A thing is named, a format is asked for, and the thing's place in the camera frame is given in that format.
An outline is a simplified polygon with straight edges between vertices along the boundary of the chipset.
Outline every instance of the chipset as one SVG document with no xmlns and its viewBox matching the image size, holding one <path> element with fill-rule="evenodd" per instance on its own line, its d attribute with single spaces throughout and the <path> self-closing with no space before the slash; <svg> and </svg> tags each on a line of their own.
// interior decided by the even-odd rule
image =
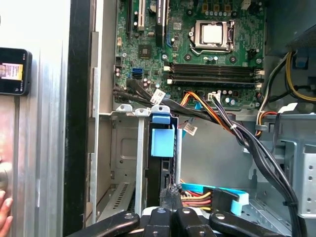
<svg viewBox="0 0 316 237">
<path fill-rule="evenodd" d="M 147 44 L 140 44 L 138 46 L 138 57 L 143 59 L 150 59 L 152 56 L 152 46 Z"/>
</svg>

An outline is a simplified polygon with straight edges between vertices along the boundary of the blue drive bracket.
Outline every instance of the blue drive bracket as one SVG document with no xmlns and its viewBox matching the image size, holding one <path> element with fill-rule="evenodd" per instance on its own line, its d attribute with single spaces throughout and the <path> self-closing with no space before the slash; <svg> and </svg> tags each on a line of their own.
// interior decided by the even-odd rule
<svg viewBox="0 0 316 237">
<path fill-rule="evenodd" d="M 151 156 L 173 158 L 178 118 L 171 116 L 170 109 L 167 106 L 153 106 L 152 123 L 163 124 L 166 128 L 152 129 Z"/>
</svg>

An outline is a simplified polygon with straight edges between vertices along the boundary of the sticker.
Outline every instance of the sticker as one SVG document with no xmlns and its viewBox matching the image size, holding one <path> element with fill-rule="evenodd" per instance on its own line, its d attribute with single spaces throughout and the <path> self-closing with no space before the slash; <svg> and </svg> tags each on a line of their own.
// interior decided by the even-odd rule
<svg viewBox="0 0 316 237">
<path fill-rule="evenodd" d="M 246 147 L 243 148 L 243 152 L 250 154 L 250 152 L 248 151 L 248 149 Z"/>
<path fill-rule="evenodd" d="M 283 106 L 283 107 L 278 111 L 278 113 L 279 113 L 279 114 L 282 114 L 282 113 L 284 113 L 284 112 L 286 112 L 286 111 L 293 111 L 293 110 L 295 110 L 296 106 L 297 106 L 297 103 L 290 103 L 290 104 L 288 104 L 287 106 Z"/>
<path fill-rule="evenodd" d="M 154 105 L 159 105 L 162 102 L 162 99 L 165 95 L 166 93 L 164 93 L 162 90 L 156 89 L 152 98 L 150 99 L 150 102 Z"/>
<path fill-rule="evenodd" d="M 186 131 L 188 134 L 190 134 L 191 136 L 194 136 L 194 134 L 197 131 L 197 127 L 194 127 L 192 124 L 190 124 L 189 122 L 184 126 L 183 130 Z"/>
</svg>

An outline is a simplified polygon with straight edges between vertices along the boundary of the ventilation slot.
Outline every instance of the ventilation slot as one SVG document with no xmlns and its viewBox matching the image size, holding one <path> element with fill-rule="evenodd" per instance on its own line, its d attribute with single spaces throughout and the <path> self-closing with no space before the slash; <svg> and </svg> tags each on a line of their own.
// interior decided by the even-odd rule
<svg viewBox="0 0 316 237">
<path fill-rule="evenodd" d="M 118 199 L 117 199 L 117 201 L 115 202 L 115 204 L 113 206 L 113 209 L 117 209 L 119 207 L 119 205 L 120 205 L 120 203 L 121 203 L 121 201 L 122 201 L 122 199 L 123 199 L 123 197 L 124 197 L 124 195 L 126 193 L 128 185 L 129 185 L 129 183 L 125 183 L 124 184 L 124 187 L 122 188 L 122 191 L 120 192 L 120 194 L 118 196 Z"/>
</svg>

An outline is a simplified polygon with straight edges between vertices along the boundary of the side panel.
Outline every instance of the side panel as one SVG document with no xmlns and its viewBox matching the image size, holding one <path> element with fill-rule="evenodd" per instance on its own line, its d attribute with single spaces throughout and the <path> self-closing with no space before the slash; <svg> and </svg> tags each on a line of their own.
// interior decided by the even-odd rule
<svg viewBox="0 0 316 237">
<path fill-rule="evenodd" d="M 9 236 L 62 236 L 70 0 L 5 1 L 0 15 L 0 45 L 33 55 L 30 94 L 0 96 L 1 165 L 14 199 Z"/>
</svg>

